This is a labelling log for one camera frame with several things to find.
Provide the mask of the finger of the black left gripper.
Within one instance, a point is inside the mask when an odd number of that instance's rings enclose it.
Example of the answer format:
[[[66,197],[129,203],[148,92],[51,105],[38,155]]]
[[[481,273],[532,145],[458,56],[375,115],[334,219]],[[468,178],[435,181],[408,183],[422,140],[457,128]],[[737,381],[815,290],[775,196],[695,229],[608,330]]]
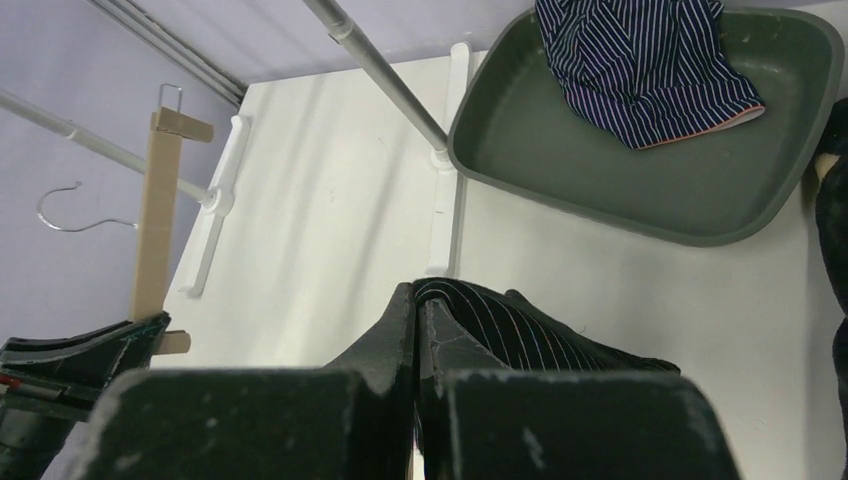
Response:
[[[74,337],[10,338],[1,348],[1,477],[40,479],[122,373],[147,368],[166,312]]]

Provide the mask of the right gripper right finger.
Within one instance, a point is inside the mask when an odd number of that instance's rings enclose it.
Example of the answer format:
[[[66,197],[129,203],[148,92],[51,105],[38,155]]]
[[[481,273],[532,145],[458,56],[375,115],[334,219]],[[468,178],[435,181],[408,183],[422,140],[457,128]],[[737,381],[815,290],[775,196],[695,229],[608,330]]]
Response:
[[[672,373],[521,372],[441,301],[419,311],[429,479],[736,479],[711,405]]]

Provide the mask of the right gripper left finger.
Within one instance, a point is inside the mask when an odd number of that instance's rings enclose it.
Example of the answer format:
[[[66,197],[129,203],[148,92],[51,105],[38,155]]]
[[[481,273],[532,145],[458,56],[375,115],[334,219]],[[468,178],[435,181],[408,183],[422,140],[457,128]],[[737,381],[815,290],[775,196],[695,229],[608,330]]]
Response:
[[[321,368],[133,370],[90,417],[90,479],[404,479],[412,454],[416,306]]]

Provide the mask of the black striped underwear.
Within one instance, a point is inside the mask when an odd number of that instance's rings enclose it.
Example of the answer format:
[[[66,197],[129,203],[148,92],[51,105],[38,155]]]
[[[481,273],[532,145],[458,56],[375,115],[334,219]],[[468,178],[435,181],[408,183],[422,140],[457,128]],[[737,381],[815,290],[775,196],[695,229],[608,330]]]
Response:
[[[413,282],[416,303],[445,303],[454,321],[511,369],[650,371],[679,374],[666,360],[641,357],[591,340],[536,308],[515,289],[499,293],[458,279]]]

